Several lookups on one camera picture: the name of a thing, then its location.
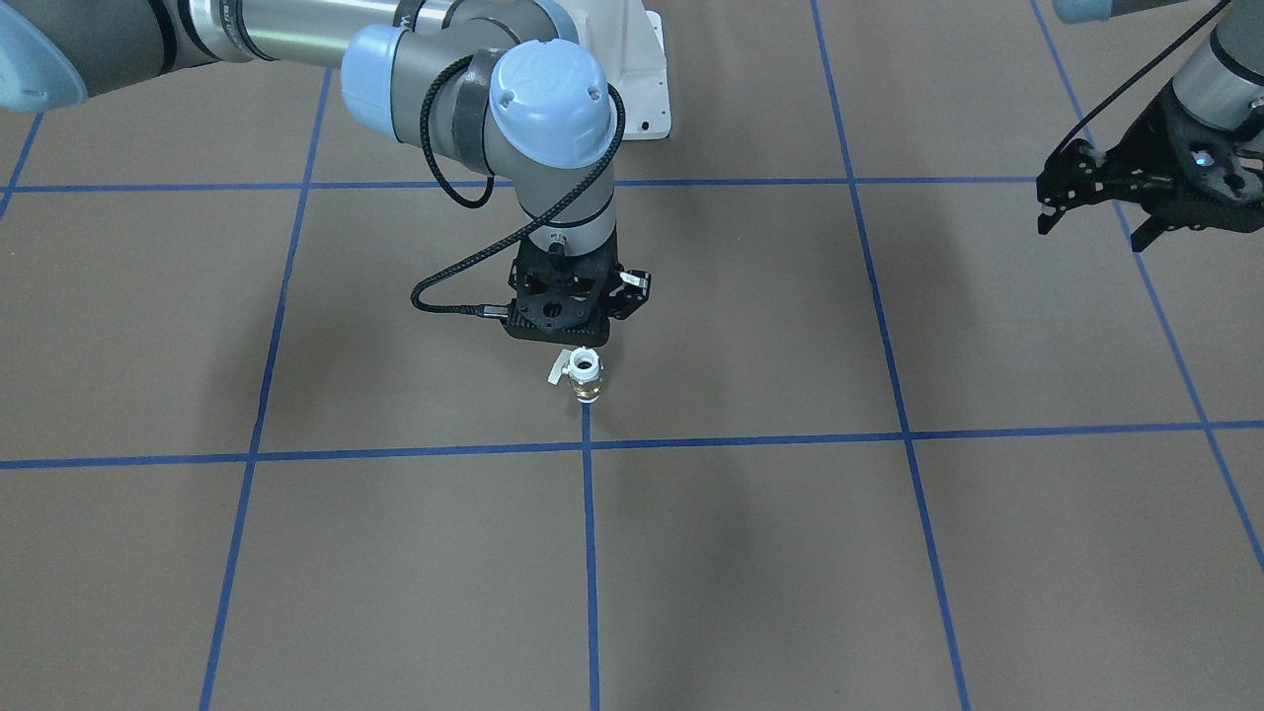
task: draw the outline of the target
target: black cable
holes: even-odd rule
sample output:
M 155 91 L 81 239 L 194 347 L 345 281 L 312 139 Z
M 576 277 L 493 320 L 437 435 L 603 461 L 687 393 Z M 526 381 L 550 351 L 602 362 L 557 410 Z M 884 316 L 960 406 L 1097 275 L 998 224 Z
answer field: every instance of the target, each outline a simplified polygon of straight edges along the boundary
M 426 97 L 421 101 L 421 152 L 426 156 L 426 164 L 430 166 L 430 173 L 435 176 L 435 181 L 439 182 L 439 187 L 444 189 L 444 192 L 446 192 L 447 196 L 461 207 L 478 210 L 483 205 L 487 205 L 488 200 L 492 199 L 492 190 L 495 187 L 495 178 L 487 178 L 487 187 L 484 187 L 483 195 L 470 200 L 469 197 L 456 192 L 453 183 L 447 182 L 447 178 L 444 177 L 444 171 L 439 170 L 439 162 L 435 161 L 435 149 L 430 145 L 430 110 L 434 108 L 435 97 L 439 96 L 439 91 L 444 89 L 447 80 L 456 76 L 458 72 L 465 71 L 465 68 L 470 66 L 471 61 L 474 61 L 474 54 L 456 59 L 449 65 L 447 68 L 439 72 L 435 81 L 430 82 L 430 89 L 426 90 Z
M 504 249 L 513 247 L 518 242 L 530 238 L 531 233 L 536 232 L 537 229 L 547 224 L 550 220 L 560 215 L 566 207 L 570 207 L 571 204 L 575 202 L 575 200 L 579 200 L 579 196 L 583 195 L 585 190 L 588 190 L 589 187 L 593 186 L 594 182 L 597 182 L 597 178 L 600 177 L 607 168 L 609 168 L 611 162 L 614 159 L 614 153 L 618 152 L 619 145 L 623 143 L 623 129 L 627 121 L 627 114 L 623 109 L 623 97 L 619 96 L 619 92 L 614 89 L 614 86 L 609 86 L 609 92 L 611 92 L 611 99 L 614 100 L 614 111 L 617 116 L 617 121 L 614 125 L 614 139 L 611 140 L 609 148 L 607 148 L 605 153 L 603 153 L 602 157 L 597 161 L 597 163 L 593 164 L 593 170 L 589 171 L 586 176 L 584 176 L 584 180 L 579 181 L 579 185 L 576 185 L 574 189 L 571 189 L 570 192 L 564 195 L 561 200 L 554 204 L 552 207 L 545 210 L 542 215 L 531 220 L 530 223 L 527 223 L 525 226 L 522 226 L 509 237 L 506 237 L 499 242 L 489 244 L 487 248 L 480 249 L 474 254 L 470 254 L 469 257 L 447 267 L 446 269 L 431 275 L 417 282 L 417 286 L 412 288 L 412 305 L 416 309 L 420 309 L 428 314 L 465 314 L 468 316 L 490 318 L 490 315 L 487 312 L 487 309 L 493 306 L 488 304 L 483 304 L 479 306 L 475 306 L 473 304 L 436 306 L 434 304 L 426 304 L 425 301 L 422 301 L 421 294 L 427 288 L 435 286 L 436 283 L 449 280 L 464 272 L 465 269 L 473 267 L 474 264 L 478 264 L 479 262 L 483 262 L 503 252 Z
M 1207 14 L 1202 16 L 1202 19 L 1196 22 L 1193 27 L 1191 27 L 1184 32 L 1184 34 L 1182 34 L 1172 44 L 1169 44 L 1167 49 L 1160 52 L 1158 57 L 1150 59 L 1150 62 L 1144 67 L 1141 67 L 1140 71 L 1138 71 L 1127 81 L 1120 85 L 1120 87 L 1116 89 L 1110 96 L 1107 96 L 1105 101 L 1098 104 L 1096 109 L 1088 111 L 1088 114 L 1083 119 L 1081 119 L 1078 124 L 1076 124 L 1076 128 L 1071 129 L 1071 133 L 1068 133 L 1067 137 L 1062 139 L 1062 143 L 1059 143 L 1058 147 L 1053 149 L 1053 153 L 1049 153 L 1049 158 L 1044 162 L 1044 167 L 1045 168 L 1052 167 L 1058 154 L 1062 153 L 1062 149 L 1071 144 L 1072 139 L 1076 138 L 1076 134 L 1079 133 L 1086 125 L 1088 125 L 1088 121 L 1096 119 L 1098 114 L 1101 114 L 1107 106 L 1114 104 L 1115 100 L 1122 96 L 1125 91 L 1133 89 L 1133 85 L 1140 81 L 1141 77 L 1150 73 L 1150 71 L 1153 71 L 1154 67 L 1163 63 L 1163 61 L 1170 57 L 1172 53 L 1176 52 L 1182 44 L 1189 42 L 1191 37 L 1198 34 L 1198 30 L 1206 27 L 1207 23 L 1210 23 L 1212 19 L 1215 19 L 1215 16 L 1218 15 L 1225 8 L 1227 8 L 1231 1 L 1232 0 L 1220 0 L 1220 3 L 1217 3 L 1215 8 L 1207 11 Z

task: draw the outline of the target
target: blue grid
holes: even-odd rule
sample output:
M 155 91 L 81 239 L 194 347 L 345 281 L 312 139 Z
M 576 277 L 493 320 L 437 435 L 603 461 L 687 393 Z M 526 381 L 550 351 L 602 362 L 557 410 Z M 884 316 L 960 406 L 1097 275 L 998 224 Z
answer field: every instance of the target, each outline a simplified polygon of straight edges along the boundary
M 1049 32 L 1044 13 L 1036 0 L 1029 0 L 1035 20 L 1040 27 L 1048 44 L 1050 58 L 1053 59 L 1068 99 L 1078 116 L 1083 116 L 1079 101 L 1072 87 L 1069 76 L 1063 66 L 1057 46 Z M 85 192 L 205 192 L 205 191 L 297 191 L 298 204 L 295 213 L 293 229 L 289 239 L 289 249 L 286 257 L 286 266 L 281 280 L 281 294 L 273 321 L 272 339 L 268 348 L 264 367 L 263 382 L 259 391 L 259 407 L 255 425 L 252 433 L 248 452 L 222 453 L 222 454 L 161 454 L 142 457 L 101 457 L 101 458 L 52 458 L 52 459 L 16 459 L 0 461 L 0 471 L 21 469 L 49 469 L 49 468 L 97 468 L 97 467 L 144 467 L 168 464 L 215 464 L 215 463 L 244 463 L 241 488 L 238 501 L 238 510 L 234 522 L 233 536 L 229 545 L 228 562 L 220 595 L 220 603 L 216 612 L 215 626 L 211 638 L 211 648 L 207 655 L 206 674 L 204 678 L 200 710 L 206 711 L 211 706 L 215 686 L 215 673 L 219 664 L 219 654 L 222 644 L 224 629 L 228 621 L 228 612 L 231 601 L 233 579 L 236 569 L 236 560 L 240 552 L 244 534 L 246 511 L 250 498 L 250 488 L 254 479 L 254 469 L 259 462 L 308 462 L 326 459 L 377 459 L 377 458 L 426 458 L 426 457 L 463 457 L 463 455 L 508 455 L 532 454 L 545 452 L 579 452 L 583 457 L 583 495 L 584 495 L 584 522 L 585 522 L 585 557 L 586 557 L 586 587 L 588 587 L 588 655 L 589 655 L 589 703 L 593 711 L 600 708 L 600 664 L 599 664 L 599 634 L 598 634 L 598 569 L 597 569 L 597 526 L 593 500 L 593 452 L 618 450 L 618 449 L 657 449 L 657 448 L 714 448 L 714 447 L 771 447 L 771 445 L 809 445 L 809 444 L 854 444 L 871 442 L 899 442 L 905 447 L 909 464 L 909 473 L 916 498 L 918 511 L 921 520 L 923 535 L 925 538 L 927 555 L 932 569 L 937 597 L 940 607 L 940 616 L 944 626 L 944 636 L 948 645 L 949 658 L 958 689 L 958 700 L 963 711 L 969 711 L 971 701 L 966 674 L 961 662 L 959 650 L 956 641 L 956 633 L 952 622 L 952 611 L 948 601 L 947 584 L 939 564 L 935 547 L 934 528 L 930 519 L 929 505 L 921 486 L 920 469 L 916 458 L 916 442 L 927 440 L 966 440 L 966 439 L 994 439 L 994 438 L 1048 438 L 1048 436 L 1098 436 L 1116 434 L 1145 434 L 1145 433 L 1177 433 L 1200 431 L 1203 433 L 1216 466 L 1221 472 L 1226 488 L 1237 510 L 1244 533 L 1254 549 L 1258 563 L 1264 571 L 1264 549 L 1255 531 L 1250 515 L 1237 491 L 1236 482 L 1230 472 L 1216 438 L 1217 431 L 1235 430 L 1261 430 L 1264 420 L 1210 420 L 1194 386 L 1193 377 L 1181 353 L 1176 333 L 1167 319 L 1163 305 L 1159 300 L 1158 290 L 1149 276 L 1145 262 L 1140 256 L 1134 256 L 1139 276 L 1150 296 L 1155 315 L 1163 328 L 1164 335 L 1172 349 L 1173 358 L 1179 368 L 1191 402 L 1194 406 L 1198 420 L 1181 423 L 1135 423 L 1116 425 L 1088 425 L 1088 426 L 1050 426 L 1050 428 L 1000 428 L 1000 429 L 973 429 L 973 430 L 913 430 L 909 425 L 905 410 L 904 396 L 900 387 L 899 369 L 895 352 L 886 324 L 882 307 L 882 295 L 873 264 L 873 256 L 868 243 L 868 233 L 865 224 L 865 214 L 861 205 L 858 186 L 861 185 L 916 185 L 916 183 L 1034 183 L 1031 176 L 890 176 L 890 177 L 860 177 L 854 175 L 851 152 L 847 143 L 847 132 L 843 121 L 843 111 L 834 87 L 833 71 L 829 61 L 829 49 L 824 37 L 820 20 L 820 10 L 817 0 L 810 0 L 813 22 L 815 24 L 817 42 L 820 51 L 820 59 L 825 72 L 827 90 L 829 92 L 830 106 L 833 109 L 834 124 L 838 133 L 839 149 L 842 152 L 846 176 L 824 178 L 700 178 L 700 180 L 621 180 L 618 185 L 627 187 L 696 187 L 696 186 L 803 186 L 803 185 L 837 185 L 846 186 L 849 191 L 854 210 L 856 225 L 860 234 L 861 247 L 865 256 L 866 271 L 872 287 L 873 309 L 880 330 L 887 372 L 891 381 L 892 397 L 899 415 L 900 431 L 878 433 L 844 433 L 827 435 L 765 435 L 765 436 L 732 436 L 732 438 L 680 438 L 680 439 L 641 439 L 641 440 L 603 440 L 594 442 L 592 436 L 592 415 L 588 405 L 583 407 L 581 436 L 579 442 L 556 443 L 522 443 L 522 444 L 495 444 L 495 445 L 461 445 L 461 447 L 421 447 L 421 448 L 380 448 L 380 449 L 343 449 L 343 450 L 295 450 L 295 452 L 260 452 L 260 439 L 264 419 L 268 409 L 268 397 L 272 386 L 273 368 L 276 366 L 277 352 L 281 342 L 282 326 L 286 315 L 286 300 L 289 278 L 293 272 L 295 254 L 302 232 L 303 216 L 307 199 L 313 190 L 428 190 L 437 189 L 432 181 L 363 181 L 363 182 L 319 182 L 312 180 L 316 153 L 320 143 L 320 132 L 324 121 L 325 106 L 329 99 L 331 71 L 326 71 L 322 78 L 320 99 L 312 124 L 308 145 L 307 163 L 303 180 L 300 182 L 240 182 L 240 183 L 142 183 L 142 185 L 48 185 L 48 186 L 23 186 L 19 183 L 23 168 L 27 164 L 32 147 L 39 133 L 43 115 L 37 115 L 30 125 L 19 154 L 18 162 L 6 185 L 0 186 L 0 219 L 4 218 L 9 202 L 14 195 L 21 194 L 85 194 Z M 466 181 L 454 185 L 463 187 L 480 187 L 482 183 Z M 1115 205 L 1119 221 L 1125 234 L 1131 232 L 1127 219 L 1121 207 Z

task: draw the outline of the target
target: light blue cap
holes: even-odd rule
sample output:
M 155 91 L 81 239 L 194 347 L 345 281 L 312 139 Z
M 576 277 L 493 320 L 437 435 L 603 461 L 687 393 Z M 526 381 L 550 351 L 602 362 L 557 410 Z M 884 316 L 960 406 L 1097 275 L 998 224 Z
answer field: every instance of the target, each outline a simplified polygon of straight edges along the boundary
M 605 72 L 588 49 L 562 39 L 531 40 L 492 70 L 492 118 L 523 156 L 554 168 L 581 168 L 614 138 Z
M 1053 0 L 1053 11 L 1067 24 L 1109 20 L 1115 0 Z
M 0 106 L 38 114 L 87 101 L 75 65 L 39 28 L 0 1 Z
M 343 102 L 355 120 L 399 140 L 391 116 L 391 77 L 402 27 L 369 25 L 351 38 L 343 54 Z
M 532 0 L 541 10 L 549 15 L 549 19 L 554 22 L 554 27 L 557 28 L 557 37 L 565 39 L 566 42 L 574 42 L 579 44 L 579 29 L 575 27 L 575 19 L 570 16 L 570 13 L 565 8 L 559 5 L 555 0 Z

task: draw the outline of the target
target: blue plastic cover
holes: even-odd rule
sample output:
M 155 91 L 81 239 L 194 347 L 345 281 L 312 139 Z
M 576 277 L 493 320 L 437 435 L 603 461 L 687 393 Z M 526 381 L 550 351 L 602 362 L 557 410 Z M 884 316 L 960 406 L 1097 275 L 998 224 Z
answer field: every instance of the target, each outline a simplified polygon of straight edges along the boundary
M 1115 0 L 1053 0 L 1058 19 L 1067 24 L 1109 20 Z
M 75 65 L 44 33 L 0 1 L 0 106 L 38 114 L 87 101 Z
M 343 54 L 343 102 L 355 120 L 399 140 L 391 116 L 391 77 L 402 27 L 369 25 L 351 38 Z
M 557 37 L 565 39 L 566 42 L 574 42 L 579 44 L 579 29 L 575 27 L 575 19 L 570 16 L 570 13 L 565 8 L 555 3 L 554 0 L 532 0 L 541 10 L 549 15 L 549 19 L 554 22 L 554 27 L 557 28 Z
M 504 138 L 554 168 L 592 164 L 614 138 L 605 72 L 571 42 L 531 40 L 506 52 L 492 70 L 488 101 Z

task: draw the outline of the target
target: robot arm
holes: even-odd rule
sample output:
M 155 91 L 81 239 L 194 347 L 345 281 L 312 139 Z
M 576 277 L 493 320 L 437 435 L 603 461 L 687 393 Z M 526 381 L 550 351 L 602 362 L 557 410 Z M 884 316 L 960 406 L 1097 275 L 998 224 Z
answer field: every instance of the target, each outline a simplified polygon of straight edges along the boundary
M 350 113 L 383 135 L 513 181 L 528 224 L 413 290 L 423 311 L 509 335 L 602 345 L 648 299 L 618 262 L 624 108 L 554 0 L 0 0 L 0 106 L 43 111 L 215 61 L 341 67 Z M 504 306 L 431 306 L 428 286 L 511 245 Z
M 1129 11 L 1168 4 L 1114 3 Z M 1066 1 L 1058 8 L 1072 20 L 1107 19 L 1112 11 L 1110 0 Z M 1133 233 L 1135 252 L 1182 228 L 1239 233 L 1264 228 L 1261 38 L 1264 0 L 1237 0 L 1119 145 L 1102 153 L 1087 140 L 1063 142 L 1036 180 L 1044 210 L 1040 234 L 1048 234 L 1067 210 L 1106 200 L 1135 202 L 1150 215 Z

